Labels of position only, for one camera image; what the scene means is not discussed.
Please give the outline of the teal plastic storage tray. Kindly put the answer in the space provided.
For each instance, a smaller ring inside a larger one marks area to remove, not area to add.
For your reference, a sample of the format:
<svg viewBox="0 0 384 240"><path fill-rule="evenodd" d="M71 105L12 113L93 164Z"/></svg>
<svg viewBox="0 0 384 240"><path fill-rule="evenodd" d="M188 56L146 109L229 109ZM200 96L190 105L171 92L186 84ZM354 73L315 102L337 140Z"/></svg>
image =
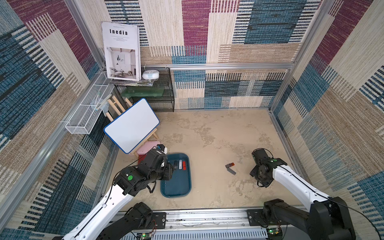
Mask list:
<svg viewBox="0 0 384 240"><path fill-rule="evenodd" d="M185 161L187 170L174 170L172 179L161 181L161 194L166 198L181 198L187 196L192 189L191 167L189 157L184 153L168 154L168 162Z"/></svg>

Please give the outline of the Inedia magazine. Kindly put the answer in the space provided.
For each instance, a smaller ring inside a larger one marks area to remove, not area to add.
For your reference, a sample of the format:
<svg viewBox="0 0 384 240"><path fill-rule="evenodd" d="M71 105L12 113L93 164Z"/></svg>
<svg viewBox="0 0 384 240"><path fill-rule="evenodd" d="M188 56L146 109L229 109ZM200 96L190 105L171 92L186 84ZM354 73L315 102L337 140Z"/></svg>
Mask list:
<svg viewBox="0 0 384 240"><path fill-rule="evenodd" d="M136 25L102 22L107 75L110 79L141 80L140 29Z"/></svg>

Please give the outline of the pink plastic box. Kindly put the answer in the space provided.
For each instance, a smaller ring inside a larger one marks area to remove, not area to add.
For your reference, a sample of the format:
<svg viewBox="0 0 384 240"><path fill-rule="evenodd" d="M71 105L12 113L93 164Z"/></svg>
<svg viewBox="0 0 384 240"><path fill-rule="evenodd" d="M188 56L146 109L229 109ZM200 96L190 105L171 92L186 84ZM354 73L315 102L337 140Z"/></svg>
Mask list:
<svg viewBox="0 0 384 240"><path fill-rule="evenodd" d="M140 155L145 155L148 151L150 151L151 149L155 148L160 143L161 143L160 141L147 141L140 148L138 148L136 153L139 156Z"/></svg>

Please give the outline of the grey usb flash drive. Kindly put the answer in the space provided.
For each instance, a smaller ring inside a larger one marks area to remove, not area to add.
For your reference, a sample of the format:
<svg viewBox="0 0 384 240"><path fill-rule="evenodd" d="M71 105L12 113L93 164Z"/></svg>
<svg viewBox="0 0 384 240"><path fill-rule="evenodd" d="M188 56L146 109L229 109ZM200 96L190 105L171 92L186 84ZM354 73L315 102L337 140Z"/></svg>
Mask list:
<svg viewBox="0 0 384 240"><path fill-rule="evenodd" d="M234 176L236 175L236 172L234 170L232 170L231 168L227 168L227 171Z"/></svg>

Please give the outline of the white round device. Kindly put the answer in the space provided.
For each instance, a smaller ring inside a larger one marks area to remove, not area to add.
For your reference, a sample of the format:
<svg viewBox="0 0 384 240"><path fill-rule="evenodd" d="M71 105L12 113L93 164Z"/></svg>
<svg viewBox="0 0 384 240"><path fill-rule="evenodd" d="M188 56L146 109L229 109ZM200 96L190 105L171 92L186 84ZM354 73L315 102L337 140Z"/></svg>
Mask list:
<svg viewBox="0 0 384 240"><path fill-rule="evenodd" d="M142 74L144 80L157 80L160 77L158 70L145 70Z"/></svg>

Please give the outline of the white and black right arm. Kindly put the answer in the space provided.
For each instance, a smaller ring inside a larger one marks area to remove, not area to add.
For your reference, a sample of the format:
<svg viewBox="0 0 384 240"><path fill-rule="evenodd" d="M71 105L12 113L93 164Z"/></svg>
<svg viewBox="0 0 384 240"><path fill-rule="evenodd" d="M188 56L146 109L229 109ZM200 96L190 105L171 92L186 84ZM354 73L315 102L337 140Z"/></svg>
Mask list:
<svg viewBox="0 0 384 240"><path fill-rule="evenodd" d="M277 181L304 205L305 210L288 205L281 199L264 202L262 210L248 210L251 226L267 228L273 224L292 225L312 240L354 240L356 233L348 206L339 197L332 198L317 190L280 158L264 148L252 152L256 166L251 170L258 187L267 188Z"/></svg>

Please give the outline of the green board on shelf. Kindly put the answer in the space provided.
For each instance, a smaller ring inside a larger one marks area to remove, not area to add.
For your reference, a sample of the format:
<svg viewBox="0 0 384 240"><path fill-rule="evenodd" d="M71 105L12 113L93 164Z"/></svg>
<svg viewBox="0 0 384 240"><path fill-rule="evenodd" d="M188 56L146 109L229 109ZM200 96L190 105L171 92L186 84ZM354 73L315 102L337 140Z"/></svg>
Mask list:
<svg viewBox="0 0 384 240"><path fill-rule="evenodd" d="M161 97L164 89L155 87L127 87L122 93L122 97Z"/></svg>

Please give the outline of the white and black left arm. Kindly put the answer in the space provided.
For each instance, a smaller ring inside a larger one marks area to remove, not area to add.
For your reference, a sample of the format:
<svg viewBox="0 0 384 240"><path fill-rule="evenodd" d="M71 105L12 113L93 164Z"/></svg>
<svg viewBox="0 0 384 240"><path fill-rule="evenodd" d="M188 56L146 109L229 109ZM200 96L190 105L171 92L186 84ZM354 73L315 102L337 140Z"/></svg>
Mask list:
<svg viewBox="0 0 384 240"><path fill-rule="evenodd" d="M168 163L167 147L160 144L150 149L138 165L130 164L119 171L107 194L91 212L69 233L59 236L60 240L113 240L120 239L138 228L148 228L152 211L144 203L134 206L128 216L120 222L109 225L113 217L140 191L148 189L157 181L172 178L174 168Z"/></svg>

